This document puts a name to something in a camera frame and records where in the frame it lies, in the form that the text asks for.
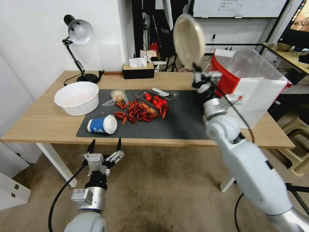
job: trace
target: cup lid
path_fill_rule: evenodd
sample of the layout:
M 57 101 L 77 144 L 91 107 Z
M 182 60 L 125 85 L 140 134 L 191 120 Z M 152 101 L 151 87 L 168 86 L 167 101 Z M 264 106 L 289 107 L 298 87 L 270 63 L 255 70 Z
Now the cup lid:
M 117 129 L 117 120 L 114 115 L 110 114 L 106 116 L 106 118 L 104 119 L 103 127 L 105 132 L 108 134 L 112 134 L 115 132 L 115 130 Z
M 199 65 L 205 54 L 205 37 L 201 26 L 191 15 L 182 14 L 176 20 L 173 40 L 176 53 L 186 68 Z

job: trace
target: stool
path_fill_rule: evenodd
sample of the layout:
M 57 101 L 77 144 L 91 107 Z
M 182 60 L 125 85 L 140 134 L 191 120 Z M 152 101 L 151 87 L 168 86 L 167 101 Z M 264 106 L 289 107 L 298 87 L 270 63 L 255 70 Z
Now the stool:
M 308 114 L 301 114 L 282 127 L 282 130 L 295 143 L 294 149 L 278 149 L 291 162 L 292 166 L 289 170 L 297 175 L 303 176 L 309 171 L 309 147 L 306 143 L 296 140 L 295 136 L 301 135 L 309 140 L 309 118 Z

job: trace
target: cup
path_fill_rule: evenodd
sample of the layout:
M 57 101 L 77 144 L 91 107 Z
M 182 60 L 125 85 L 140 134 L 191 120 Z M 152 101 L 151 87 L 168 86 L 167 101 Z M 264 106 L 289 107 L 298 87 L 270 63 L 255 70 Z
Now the cup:
M 117 121 L 113 115 L 106 117 L 90 119 L 88 122 L 87 130 L 95 133 L 108 133 L 112 134 L 117 128 Z

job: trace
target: white bag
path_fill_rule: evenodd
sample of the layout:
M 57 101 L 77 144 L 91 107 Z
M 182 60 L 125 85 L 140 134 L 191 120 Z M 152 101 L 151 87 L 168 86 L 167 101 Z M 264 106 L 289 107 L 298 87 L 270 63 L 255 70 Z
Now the white bag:
M 235 108 L 253 128 L 277 96 L 292 84 L 254 50 L 227 51 L 216 49 L 212 70 L 221 71 L 218 87 L 225 94 L 238 97 Z M 228 114 L 237 119 L 241 129 L 247 128 L 232 107 Z

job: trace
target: crayfish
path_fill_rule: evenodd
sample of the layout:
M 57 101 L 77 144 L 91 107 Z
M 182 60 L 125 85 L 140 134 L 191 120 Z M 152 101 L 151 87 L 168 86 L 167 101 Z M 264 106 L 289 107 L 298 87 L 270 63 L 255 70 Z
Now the crayfish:
M 128 103 L 125 105 L 124 103 L 122 103 L 121 101 L 116 103 L 117 106 L 119 106 L 122 110 L 125 109 L 128 105 Z
M 150 122 L 153 119 L 158 117 L 158 114 L 155 112 L 155 109 L 148 107 L 145 103 L 138 103 L 136 100 L 134 102 L 128 102 L 127 105 L 119 102 L 117 104 L 120 108 L 125 108 L 129 105 L 128 116 L 124 112 L 114 112 L 114 115 L 118 119 L 123 119 L 122 124 L 126 122 L 127 119 L 133 124 L 136 123 L 136 119 L 138 121 L 146 121 Z
M 117 119 L 123 119 L 122 125 L 126 123 L 126 119 L 128 118 L 126 116 L 126 114 L 124 112 L 121 112 L 121 111 L 114 112 L 114 116 Z
M 165 118 L 166 112 L 168 112 L 169 110 L 170 110 L 170 107 L 168 105 L 164 105 L 160 108 L 159 112 L 160 112 L 162 119 Z

